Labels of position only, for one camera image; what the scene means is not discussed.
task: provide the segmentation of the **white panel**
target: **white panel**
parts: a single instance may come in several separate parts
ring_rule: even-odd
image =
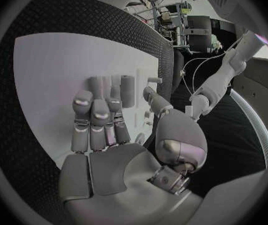
[[[89,89],[87,79],[91,76],[136,77],[139,95],[136,91],[134,107],[123,109],[125,122],[132,142],[140,132],[144,132],[146,138],[152,133],[152,126],[144,123],[149,105],[140,91],[147,84],[147,76],[137,79],[137,74],[145,71],[146,75],[157,77],[156,57],[99,37],[39,33],[15,40],[13,62],[17,95],[25,118],[59,168],[71,153],[72,100],[79,89]]]

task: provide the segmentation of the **robotic arm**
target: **robotic arm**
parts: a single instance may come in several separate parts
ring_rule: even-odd
[[[207,115],[226,94],[231,79],[241,74],[246,62],[259,51],[264,43],[256,34],[248,31],[237,47],[229,50],[222,59],[219,70],[210,76],[189,98],[192,105],[191,117],[197,121],[200,115]]]

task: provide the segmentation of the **white board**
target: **white board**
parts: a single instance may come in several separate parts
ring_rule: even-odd
[[[148,53],[94,36],[38,33],[15,40],[13,70],[24,116],[59,168],[72,153],[73,98],[79,89],[89,89],[91,76],[134,76],[135,106],[123,109],[131,141],[141,132],[146,138],[152,133],[152,126],[144,122],[150,107],[142,88],[148,77],[158,76],[158,59]]]

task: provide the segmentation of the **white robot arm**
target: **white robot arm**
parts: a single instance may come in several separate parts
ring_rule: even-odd
[[[191,117],[197,121],[200,115],[207,115],[226,94],[231,79],[241,74],[246,62],[264,45],[256,34],[248,31],[237,47],[229,50],[222,59],[219,70],[210,76],[189,98],[192,106]]]

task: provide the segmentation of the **black mesh fabric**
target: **black mesh fabric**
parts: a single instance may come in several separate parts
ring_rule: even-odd
[[[72,224],[58,196],[60,170],[36,140],[22,112],[14,81],[15,38],[65,32],[100,37],[158,58],[163,83],[158,93],[171,96],[172,45],[132,15],[96,0],[32,0],[0,43],[0,166],[18,194],[53,224]]]

